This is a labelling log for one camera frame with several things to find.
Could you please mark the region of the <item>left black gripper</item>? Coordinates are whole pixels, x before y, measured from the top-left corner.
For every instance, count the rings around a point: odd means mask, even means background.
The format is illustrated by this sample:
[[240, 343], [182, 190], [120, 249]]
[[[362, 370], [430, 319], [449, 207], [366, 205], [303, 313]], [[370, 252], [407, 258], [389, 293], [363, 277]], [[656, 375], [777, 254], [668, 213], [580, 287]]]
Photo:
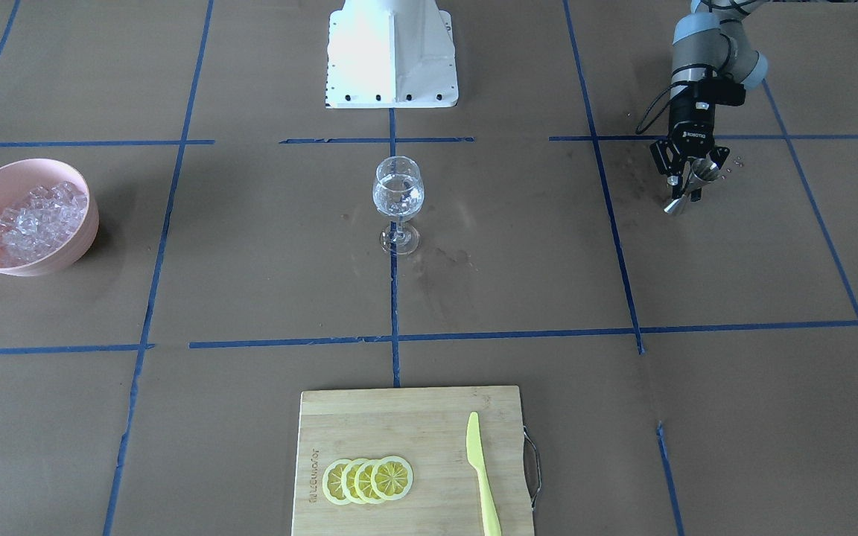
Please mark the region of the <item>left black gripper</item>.
[[693, 159], [689, 170], [689, 198], [698, 202], [704, 187], [724, 176], [730, 149], [714, 148], [714, 123], [719, 78], [679, 81], [670, 85], [668, 134], [648, 146], [659, 174], [672, 188], [680, 185], [680, 162]]

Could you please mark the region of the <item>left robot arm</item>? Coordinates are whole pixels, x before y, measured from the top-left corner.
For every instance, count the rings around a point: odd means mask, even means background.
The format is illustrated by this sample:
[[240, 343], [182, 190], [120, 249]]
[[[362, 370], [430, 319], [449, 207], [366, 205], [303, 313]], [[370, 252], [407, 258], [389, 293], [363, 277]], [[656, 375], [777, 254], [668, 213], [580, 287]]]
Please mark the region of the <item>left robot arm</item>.
[[730, 150], [715, 140], [718, 106], [742, 106], [766, 78], [769, 62], [743, 27], [760, 6], [763, 1], [692, 1], [677, 21], [664, 91], [667, 135], [650, 145], [658, 173], [671, 187], [667, 214], [700, 200], [722, 175]]

